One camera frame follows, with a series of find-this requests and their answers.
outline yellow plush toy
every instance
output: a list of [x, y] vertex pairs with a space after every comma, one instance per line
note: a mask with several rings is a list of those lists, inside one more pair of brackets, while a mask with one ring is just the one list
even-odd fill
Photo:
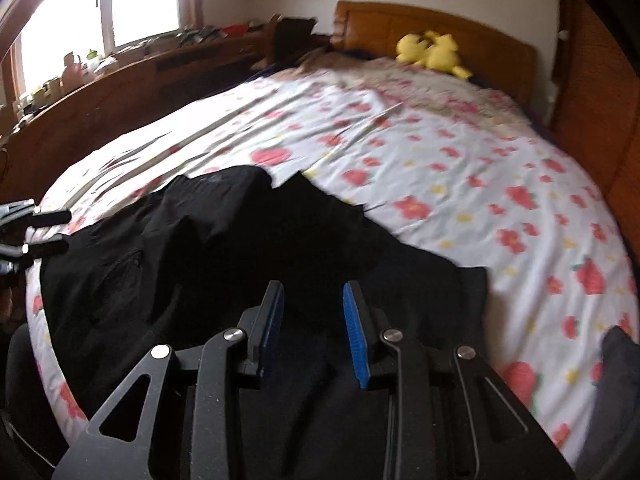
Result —
[[[472, 73], [460, 66], [458, 57], [458, 44], [452, 35], [441, 36], [434, 30], [424, 33], [424, 40], [420, 41], [417, 34], [408, 34], [398, 42], [398, 57], [401, 62], [412, 62], [414, 64], [453, 74], [460, 79], [469, 79]], [[422, 55], [418, 59], [415, 57], [422, 50]]]
[[428, 46], [429, 43], [418, 34], [407, 34], [396, 45], [396, 60], [400, 63], [421, 63]]

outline black metal bracket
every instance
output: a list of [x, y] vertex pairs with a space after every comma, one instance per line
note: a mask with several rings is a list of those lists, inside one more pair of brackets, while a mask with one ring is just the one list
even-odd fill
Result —
[[[168, 345], [152, 348], [92, 417], [63, 456], [53, 480], [151, 480], [154, 448], [161, 434], [159, 412], [165, 397], [180, 384], [194, 388], [183, 406], [179, 477], [191, 480], [243, 478], [238, 388], [260, 388], [280, 330], [284, 290], [270, 282], [259, 306], [244, 311], [238, 326], [224, 330], [203, 346], [174, 352]], [[146, 386], [139, 422], [128, 440], [109, 436], [118, 415], [140, 381]]]
[[425, 348], [344, 289], [354, 371], [389, 392], [384, 480], [574, 480], [529, 410], [469, 347]]

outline bed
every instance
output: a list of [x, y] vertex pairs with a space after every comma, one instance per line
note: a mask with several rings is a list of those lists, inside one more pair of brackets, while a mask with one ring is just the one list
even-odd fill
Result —
[[[389, 59], [399, 38], [428, 28], [453, 34], [465, 64], [501, 91]], [[490, 363], [574, 464], [602, 369], [600, 340], [620, 325], [637, 342], [638, 302], [597, 186], [520, 109], [535, 51], [457, 16], [348, 1], [337, 4], [331, 42], [335, 52], [193, 102], [90, 153], [42, 200], [44, 209], [71, 209], [72, 222], [28, 236], [73, 233], [178, 174], [257, 164], [277, 185], [303, 171], [363, 204], [403, 242], [488, 268]], [[340, 52], [354, 49], [386, 57]], [[39, 273], [36, 263], [27, 280], [31, 340], [72, 442], [86, 416], [50, 342]]]

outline window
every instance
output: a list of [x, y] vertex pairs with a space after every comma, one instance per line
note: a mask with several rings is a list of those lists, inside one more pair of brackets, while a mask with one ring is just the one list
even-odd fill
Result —
[[60, 76], [69, 52], [82, 60], [91, 49], [108, 55], [178, 28], [178, 0], [44, 0], [15, 45], [18, 90]]

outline wooden wardrobe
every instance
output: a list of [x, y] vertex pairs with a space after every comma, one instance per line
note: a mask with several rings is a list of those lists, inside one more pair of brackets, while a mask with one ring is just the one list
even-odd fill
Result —
[[561, 0], [551, 129], [590, 174], [640, 254], [640, 78], [584, 0]]

